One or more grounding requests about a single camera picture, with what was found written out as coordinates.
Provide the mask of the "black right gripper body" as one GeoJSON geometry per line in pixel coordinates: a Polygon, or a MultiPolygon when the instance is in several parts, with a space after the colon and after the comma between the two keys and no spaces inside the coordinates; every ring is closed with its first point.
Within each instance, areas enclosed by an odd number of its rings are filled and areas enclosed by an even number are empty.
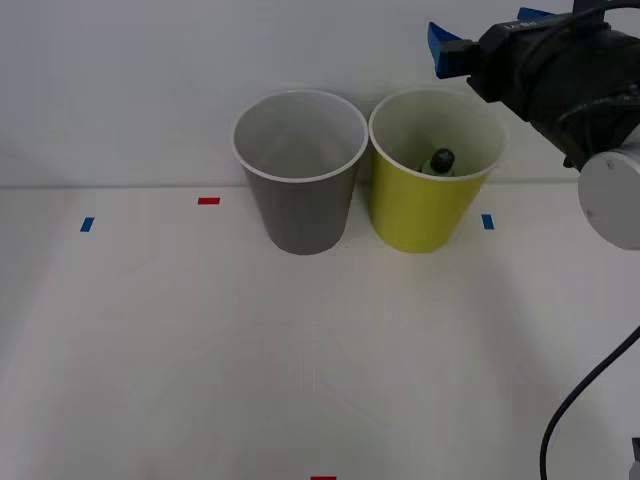
{"type": "Polygon", "coordinates": [[[567,111],[567,54],[575,35],[547,34],[571,17],[554,14],[492,26],[478,42],[478,66],[469,85],[486,102],[499,102],[526,122],[561,123],[567,111]]]}

